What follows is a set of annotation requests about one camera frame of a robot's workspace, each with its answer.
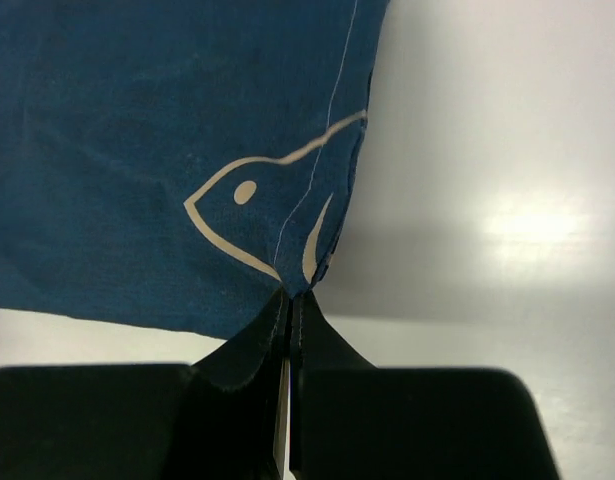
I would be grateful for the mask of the dark blue cloth placemat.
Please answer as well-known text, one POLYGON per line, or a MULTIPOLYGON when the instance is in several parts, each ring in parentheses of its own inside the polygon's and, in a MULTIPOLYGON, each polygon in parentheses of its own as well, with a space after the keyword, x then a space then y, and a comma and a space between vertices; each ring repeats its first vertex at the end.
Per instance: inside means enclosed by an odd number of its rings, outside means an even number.
POLYGON ((0 308, 229 338, 325 274, 384 1, 0 1, 0 308))

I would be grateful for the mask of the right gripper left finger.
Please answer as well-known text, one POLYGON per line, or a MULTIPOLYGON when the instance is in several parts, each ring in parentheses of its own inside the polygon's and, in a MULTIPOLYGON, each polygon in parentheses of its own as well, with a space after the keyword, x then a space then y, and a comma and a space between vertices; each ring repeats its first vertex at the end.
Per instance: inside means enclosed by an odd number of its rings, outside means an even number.
POLYGON ((287 294, 193 364, 0 368, 0 479, 278 479, 287 294))

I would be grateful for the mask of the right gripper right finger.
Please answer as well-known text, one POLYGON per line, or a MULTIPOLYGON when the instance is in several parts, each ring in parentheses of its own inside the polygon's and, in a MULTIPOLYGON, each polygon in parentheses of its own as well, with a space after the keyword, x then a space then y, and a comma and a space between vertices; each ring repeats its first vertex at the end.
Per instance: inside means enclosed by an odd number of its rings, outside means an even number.
POLYGON ((289 467, 298 479, 555 479, 534 400, 482 367, 380 368, 293 300, 289 467))

